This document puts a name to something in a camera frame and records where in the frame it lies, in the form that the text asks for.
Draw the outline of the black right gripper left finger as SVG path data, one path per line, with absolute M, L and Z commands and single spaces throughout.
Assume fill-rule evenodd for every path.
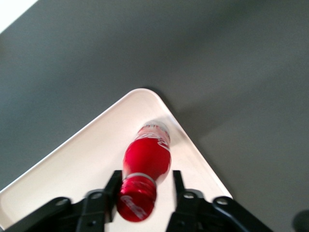
M 105 224 L 115 216 L 116 195 L 122 171 L 116 170 L 103 189 L 89 191 L 77 203 L 57 197 L 45 203 L 6 232 L 105 232 Z

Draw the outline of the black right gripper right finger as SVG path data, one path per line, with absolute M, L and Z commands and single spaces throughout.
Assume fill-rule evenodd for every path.
M 227 196 L 211 203 L 201 191 L 187 189 L 182 174 L 173 171 L 175 211 L 171 214 L 168 232 L 270 232 L 271 229 Z

